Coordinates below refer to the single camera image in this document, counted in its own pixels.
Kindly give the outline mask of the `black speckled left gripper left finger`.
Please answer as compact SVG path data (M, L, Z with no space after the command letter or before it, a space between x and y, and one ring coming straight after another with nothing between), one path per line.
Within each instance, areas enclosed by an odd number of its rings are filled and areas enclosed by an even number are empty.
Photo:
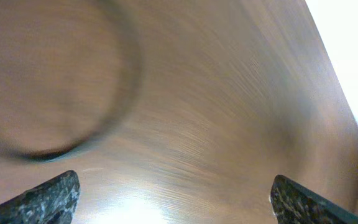
M0 204L0 223L71 224L80 199L80 181L68 170Z

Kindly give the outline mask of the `black speckled left gripper right finger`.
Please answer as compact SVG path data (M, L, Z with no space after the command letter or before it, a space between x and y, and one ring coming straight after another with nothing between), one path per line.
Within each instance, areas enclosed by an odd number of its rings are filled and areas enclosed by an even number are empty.
M270 203L278 224L358 224L358 216L284 175L276 175Z

